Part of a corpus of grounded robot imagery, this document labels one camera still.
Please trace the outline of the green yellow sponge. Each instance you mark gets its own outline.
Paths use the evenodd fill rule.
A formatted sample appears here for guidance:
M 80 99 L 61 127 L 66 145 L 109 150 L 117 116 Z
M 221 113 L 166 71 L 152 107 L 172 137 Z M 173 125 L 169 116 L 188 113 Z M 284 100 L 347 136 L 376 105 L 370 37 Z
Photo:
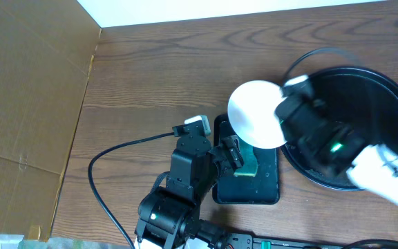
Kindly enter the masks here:
M 254 154 L 254 148 L 240 139 L 239 150 L 243 159 L 243 166 L 234 172 L 234 176 L 255 177 L 258 171 L 258 160 Z

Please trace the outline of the white plate green stain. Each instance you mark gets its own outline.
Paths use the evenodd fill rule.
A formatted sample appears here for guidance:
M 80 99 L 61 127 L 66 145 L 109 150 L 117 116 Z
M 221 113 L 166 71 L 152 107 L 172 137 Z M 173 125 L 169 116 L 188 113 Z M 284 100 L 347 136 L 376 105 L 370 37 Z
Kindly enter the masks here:
M 260 149 L 275 149 L 287 141 L 276 107 L 284 100 L 279 85 L 253 80 L 241 84 L 231 94 L 227 115 L 236 135 L 247 144 Z

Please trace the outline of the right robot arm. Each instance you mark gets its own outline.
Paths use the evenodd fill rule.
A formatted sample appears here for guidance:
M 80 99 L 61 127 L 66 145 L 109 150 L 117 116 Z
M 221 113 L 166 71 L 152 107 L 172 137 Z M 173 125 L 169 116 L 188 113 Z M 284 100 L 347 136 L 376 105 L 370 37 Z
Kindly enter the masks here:
M 328 176 L 346 174 L 349 181 L 398 205 L 398 155 L 369 140 L 349 124 L 323 117 L 312 103 L 309 83 L 281 87 L 274 110 L 283 135 L 311 168 Z

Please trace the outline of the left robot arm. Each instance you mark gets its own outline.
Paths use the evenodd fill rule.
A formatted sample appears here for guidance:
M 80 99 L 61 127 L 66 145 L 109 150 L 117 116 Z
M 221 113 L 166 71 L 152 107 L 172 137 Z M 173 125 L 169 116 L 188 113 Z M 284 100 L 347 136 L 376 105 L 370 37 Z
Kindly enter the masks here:
M 243 165 L 236 135 L 223 138 L 215 147 L 201 135 L 181 136 L 171 155 L 166 186 L 154 187 L 139 205 L 138 241 L 177 248 L 199 239 L 209 248 L 226 248 L 227 233 L 202 220 L 200 206 L 220 178 Z

